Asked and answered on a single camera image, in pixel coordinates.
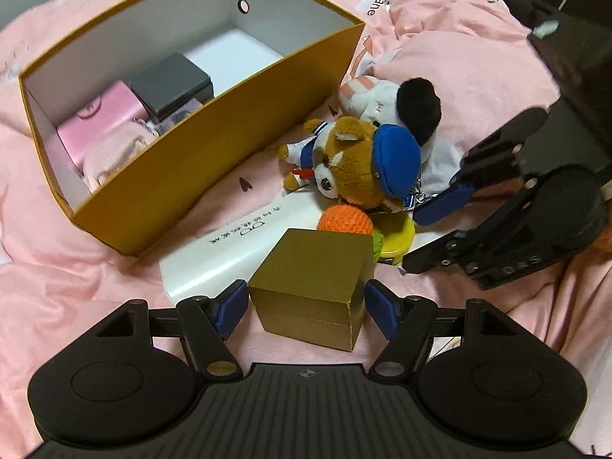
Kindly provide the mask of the dark photo card box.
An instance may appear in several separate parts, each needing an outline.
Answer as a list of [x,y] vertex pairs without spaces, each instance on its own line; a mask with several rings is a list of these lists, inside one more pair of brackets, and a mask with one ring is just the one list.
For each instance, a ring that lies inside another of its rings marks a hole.
[[201,102],[199,102],[197,98],[192,98],[189,100],[189,102],[185,103],[185,105],[182,105],[176,111],[172,112],[169,116],[156,124],[153,130],[159,136],[163,136],[163,134],[169,132],[169,130],[172,130],[176,125],[178,125],[178,123],[181,123],[186,118],[190,117],[201,107]]

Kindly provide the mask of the white flat box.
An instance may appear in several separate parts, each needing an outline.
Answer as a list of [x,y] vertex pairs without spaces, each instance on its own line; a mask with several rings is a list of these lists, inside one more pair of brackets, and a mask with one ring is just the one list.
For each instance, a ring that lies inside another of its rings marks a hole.
[[287,229],[315,229],[332,205],[318,192],[302,189],[167,254],[160,271],[171,303],[195,295],[215,297],[236,279],[248,281]]

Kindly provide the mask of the white plush with black ear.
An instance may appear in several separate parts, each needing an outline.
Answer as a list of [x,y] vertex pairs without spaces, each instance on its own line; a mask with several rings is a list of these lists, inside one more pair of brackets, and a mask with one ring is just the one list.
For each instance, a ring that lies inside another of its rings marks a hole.
[[418,204],[448,188],[459,171],[461,154],[437,135],[441,99],[430,80],[413,78],[396,84],[361,76],[339,88],[338,102],[345,115],[372,124],[394,123],[410,131],[421,148],[421,172],[414,190]]

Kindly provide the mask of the pink fabric pouch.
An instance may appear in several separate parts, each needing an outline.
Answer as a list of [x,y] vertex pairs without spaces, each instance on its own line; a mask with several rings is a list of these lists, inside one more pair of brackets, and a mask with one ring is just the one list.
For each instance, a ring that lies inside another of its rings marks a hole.
[[138,119],[124,121],[99,137],[83,158],[83,177],[89,190],[95,192],[156,139],[158,134]]

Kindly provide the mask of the brown plush with blue hat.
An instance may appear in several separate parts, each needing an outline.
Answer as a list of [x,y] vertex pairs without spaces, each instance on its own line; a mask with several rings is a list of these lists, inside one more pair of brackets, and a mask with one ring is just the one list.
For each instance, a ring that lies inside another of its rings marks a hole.
[[308,136],[279,148],[293,170],[283,187],[294,192],[314,184],[328,199],[366,212],[401,212],[413,204],[421,169],[421,149],[399,125],[372,124],[351,116],[304,123]]

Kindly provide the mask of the orange cardboard storage box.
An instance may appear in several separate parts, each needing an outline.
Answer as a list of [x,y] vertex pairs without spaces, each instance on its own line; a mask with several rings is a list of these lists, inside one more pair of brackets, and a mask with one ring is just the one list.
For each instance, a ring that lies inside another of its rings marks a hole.
[[327,0],[124,0],[20,75],[64,214],[124,255],[337,89],[364,24]]

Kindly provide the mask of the gold square box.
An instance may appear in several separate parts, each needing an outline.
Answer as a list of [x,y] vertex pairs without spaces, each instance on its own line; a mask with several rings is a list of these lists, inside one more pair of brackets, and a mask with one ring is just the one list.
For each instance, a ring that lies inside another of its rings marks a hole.
[[290,229],[256,269],[248,289],[266,332],[351,351],[373,266],[368,234]]

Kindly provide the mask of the orange crochet ball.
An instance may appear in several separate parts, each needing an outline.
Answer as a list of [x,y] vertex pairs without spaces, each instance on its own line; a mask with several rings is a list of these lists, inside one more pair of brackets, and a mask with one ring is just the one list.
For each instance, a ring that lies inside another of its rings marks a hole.
[[358,207],[348,204],[336,204],[330,206],[322,213],[316,229],[371,235],[373,234],[373,222]]

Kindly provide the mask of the dark grey box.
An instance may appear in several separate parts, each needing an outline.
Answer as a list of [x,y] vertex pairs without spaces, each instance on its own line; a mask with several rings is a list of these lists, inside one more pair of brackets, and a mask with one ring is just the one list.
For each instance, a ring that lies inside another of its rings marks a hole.
[[191,99],[204,105],[215,96],[208,73],[181,53],[131,75],[127,84],[156,121],[165,119]]

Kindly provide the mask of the pink wallet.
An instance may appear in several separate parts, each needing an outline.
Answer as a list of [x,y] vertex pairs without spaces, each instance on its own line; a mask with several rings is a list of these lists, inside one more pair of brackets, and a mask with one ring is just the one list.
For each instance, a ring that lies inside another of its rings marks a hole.
[[81,170],[87,150],[102,135],[124,121],[148,120],[148,117],[138,96],[127,84],[117,81],[61,123],[57,133],[68,156]]

